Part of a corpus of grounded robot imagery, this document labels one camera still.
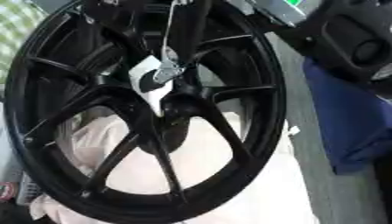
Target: plaid fabric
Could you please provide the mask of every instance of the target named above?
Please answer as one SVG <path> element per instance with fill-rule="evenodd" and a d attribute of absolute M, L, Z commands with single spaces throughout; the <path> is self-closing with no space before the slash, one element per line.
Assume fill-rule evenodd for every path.
<path fill-rule="evenodd" d="M 0 84 L 4 84 L 19 47 L 45 17 L 30 1 L 0 0 Z"/>

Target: wheel rim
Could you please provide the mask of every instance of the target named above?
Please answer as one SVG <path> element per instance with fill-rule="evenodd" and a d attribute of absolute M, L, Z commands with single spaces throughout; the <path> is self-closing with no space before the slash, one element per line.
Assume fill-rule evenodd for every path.
<path fill-rule="evenodd" d="M 175 80 L 177 89 L 166 97 L 163 103 L 163 107 L 170 112 L 168 112 L 168 117 L 172 117 L 172 119 L 179 118 L 171 112 L 174 104 L 174 108 L 179 109 L 180 114 L 186 118 L 201 116 L 208 120 L 234 146 L 232 147 L 234 148 L 233 153 L 239 155 L 234 156 L 239 159 L 232 160 L 210 179 L 185 189 L 183 192 L 177 184 L 178 181 L 173 177 L 171 167 L 164 166 L 167 177 L 173 183 L 171 193 L 136 195 L 108 189 L 104 185 L 103 188 L 99 188 L 101 179 L 92 181 L 82 175 L 58 150 L 58 145 L 53 143 L 55 136 L 43 135 L 43 133 L 54 133 L 58 124 L 70 118 L 70 115 L 74 116 L 93 105 L 99 104 L 109 107 L 125 120 L 129 118 L 129 115 L 124 112 L 126 111 L 124 108 L 135 105 L 135 103 L 140 103 L 137 104 L 138 107 L 143 105 L 130 86 L 124 84 L 126 78 L 121 75 L 119 77 L 110 76 L 110 79 L 115 77 L 114 82 L 110 80 L 105 85 L 96 85 L 99 82 L 95 78 L 96 74 L 102 71 L 103 67 L 107 67 L 110 61 L 116 57 L 118 59 L 118 53 L 121 55 L 121 50 L 116 45 L 110 44 L 110 42 L 100 43 L 105 41 L 91 38 L 89 43 L 94 44 L 88 50 L 83 49 L 87 53 L 81 50 L 79 54 L 74 55 L 72 50 L 69 52 L 64 50 L 70 46 L 69 43 L 72 40 L 67 37 L 72 36 L 77 31 L 76 25 L 79 25 L 78 21 L 81 16 L 77 12 L 75 13 L 77 5 L 78 3 L 72 3 L 52 15 L 33 33 L 15 59 L 7 83 L 5 107 L 10 138 L 24 167 L 38 184 L 49 195 L 73 210 L 93 218 L 116 223 L 182 221 L 218 207 L 247 186 L 270 158 L 280 136 L 285 112 L 282 74 L 277 60 L 269 55 L 271 50 L 268 43 L 254 30 L 255 27 L 232 6 L 226 3 L 215 5 L 213 16 L 210 17 L 210 24 L 219 24 L 219 27 L 225 32 L 229 31 L 230 35 L 224 33 L 223 38 L 220 35 L 218 38 L 210 38 L 203 42 L 196 58 L 200 58 L 199 62 L 218 76 L 220 74 L 220 78 L 226 84 L 235 83 L 237 87 L 226 87 L 223 91 L 222 87 L 195 87 L 195 79 L 192 78 L 195 69 L 189 68 L 187 71 L 189 74 L 186 73 L 184 78 Z M 154 20 L 155 17 L 159 18 L 165 15 L 167 9 L 168 6 L 164 4 L 150 5 L 147 10 L 147 18 L 149 20 Z M 162 25 L 162 23 L 153 22 L 152 26 L 155 24 Z M 149 30 L 149 25 L 145 25 L 146 30 Z M 154 49 L 154 35 L 161 28 L 150 29 L 152 29 L 150 30 L 152 34 L 147 35 L 149 36 L 147 37 L 148 45 Z M 230 60 L 223 57 L 223 54 L 238 53 L 235 50 L 238 47 L 233 49 L 233 45 L 244 46 L 245 49 L 242 50 L 245 56 L 243 57 L 247 58 L 245 61 L 250 64 L 248 67 L 252 67 L 247 68 L 246 71 L 253 74 L 248 77 L 245 84 L 255 82 L 256 85 L 245 86 L 241 84 L 238 86 L 238 75 L 236 77 L 224 75 L 233 69 L 234 60 L 238 60 L 238 58 Z M 61 76 L 59 78 L 64 80 L 64 83 L 70 83 L 62 85 L 65 86 L 62 87 L 62 92 L 67 90 L 69 92 L 72 89 L 76 94 L 56 97 L 53 95 L 54 98 L 51 99 L 51 102 L 44 102 L 48 101 L 49 97 L 43 97 L 45 94 L 37 90 L 43 86 L 39 85 L 37 76 L 41 77 L 44 74 L 45 79 L 51 79 L 52 77 L 47 76 L 48 71 L 58 71 L 57 74 Z M 92 74 L 94 77 L 90 79 L 86 74 Z M 93 87 L 80 88 L 78 86 L 86 86 L 89 81 L 94 81 Z M 219 94 L 211 94 L 217 91 L 220 91 Z M 213 96 L 216 101 L 223 101 L 238 95 L 246 96 L 253 101 L 252 105 L 254 105 L 252 123 L 244 141 L 245 146 L 242 146 L 242 143 L 240 145 L 238 136 L 233 136 L 232 130 L 227 127 L 228 123 L 222 120 L 221 112 L 211 103 Z M 53 105 L 55 101 L 59 101 L 59 105 Z M 41 111 L 45 107 L 49 108 L 49 112 Z M 57 113 L 58 108 L 62 109 L 62 113 Z M 129 122 L 130 126 L 135 126 L 135 121 Z M 128 135 L 123 142 L 133 144 L 138 136 L 137 133 L 134 136 Z M 243 153 L 243 149 L 240 149 L 241 147 L 246 148 L 245 153 Z M 121 149 L 119 151 L 122 154 L 130 153 Z M 160 162 L 169 163 L 165 159 L 167 157 L 164 154 L 165 151 L 161 150 L 161 152 L 158 156 Z M 113 157 L 113 160 L 117 161 L 124 155 Z M 114 168 L 112 166 L 111 163 L 107 163 L 109 170 Z M 103 169 L 97 173 L 105 178 L 108 176 L 106 172 L 107 170 Z"/>

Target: blue fabric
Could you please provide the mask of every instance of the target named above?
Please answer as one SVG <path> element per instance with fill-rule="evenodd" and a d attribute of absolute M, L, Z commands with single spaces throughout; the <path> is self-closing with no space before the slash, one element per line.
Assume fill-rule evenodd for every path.
<path fill-rule="evenodd" d="M 355 172 L 392 151 L 392 106 L 374 94 L 328 75 L 307 59 L 326 154 L 337 174 Z"/>

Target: black machine part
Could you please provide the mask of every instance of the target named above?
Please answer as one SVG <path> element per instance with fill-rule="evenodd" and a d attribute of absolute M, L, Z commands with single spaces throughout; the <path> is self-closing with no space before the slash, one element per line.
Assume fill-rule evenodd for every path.
<path fill-rule="evenodd" d="M 385 75 L 392 63 L 391 0 L 324 0 L 306 16 L 295 25 L 281 25 L 261 12 L 254 19 L 334 76 L 392 96 L 392 77 Z M 376 78 L 382 70 L 384 77 Z"/>

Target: wheel spoke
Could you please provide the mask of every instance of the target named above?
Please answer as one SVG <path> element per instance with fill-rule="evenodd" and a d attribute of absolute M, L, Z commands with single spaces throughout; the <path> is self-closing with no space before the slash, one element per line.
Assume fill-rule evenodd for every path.
<path fill-rule="evenodd" d="M 28 141 L 38 139 L 39 141 L 44 141 L 42 142 L 44 144 L 46 142 L 43 139 L 44 136 L 47 136 L 47 133 L 53 133 L 59 124 L 86 109 L 103 104 L 108 99 L 104 90 L 105 87 L 89 87 L 81 90 L 65 106 L 55 112 L 54 115 L 51 115 L 32 128 L 24 136 L 25 139 Z"/>
<path fill-rule="evenodd" d="M 135 132 L 129 133 L 93 173 L 88 182 L 83 186 L 82 192 L 89 192 L 105 186 L 106 179 L 113 169 L 137 147 L 138 139 L 139 134 Z"/>
<path fill-rule="evenodd" d="M 89 54 L 104 44 L 102 27 L 96 22 L 87 21 L 92 18 L 78 20 L 78 51 L 82 55 Z"/>
<path fill-rule="evenodd" d="M 233 151 L 234 160 L 238 164 L 249 161 L 252 156 L 245 148 L 242 140 L 237 136 L 231 125 L 226 120 L 218 107 L 210 102 L 202 102 L 200 111 L 203 111 L 201 117 L 206 119 L 213 127 L 226 139 Z"/>
<path fill-rule="evenodd" d="M 196 52 L 195 58 L 200 59 L 206 54 L 219 50 L 222 47 L 233 47 L 236 49 L 244 49 L 249 46 L 253 36 L 250 34 L 240 34 L 227 36 L 223 38 L 215 38 L 202 42 L 199 45 L 198 51 Z"/>
<path fill-rule="evenodd" d="M 274 90 L 276 90 L 274 85 L 263 85 L 260 87 L 203 87 L 202 95 L 215 103 L 219 103 Z"/>
<path fill-rule="evenodd" d="M 63 71 L 64 73 L 44 73 L 46 78 L 66 78 L 71 81 L 74 81 L 78 84 L 85 85 L 88 82 L 88 72 L 83 72 L 73 66 L 69 66 L 58 61 L 44 59 L 40 57 L 30 57 L 29 60 L 35 63 L 39 63 L 41 65 L 49 66 L 58 68 L 59 70 Z"/>
<path fill-rule="evenodd" d="M 164 175 L 167 178 L 169 187 L 171 189 L 171 199 L 174 202 L 185 204 L 187 202 L 184 190 L 182 189 L 179 179 L 174 171 L 172 161 L 168 152 L 167 145 L 165 144 L 163 136 L 160 134 L 161 130 L 157 122 L 152 121 L 152 147 L 154 150 L 155 157 L 164 171 Z"/>

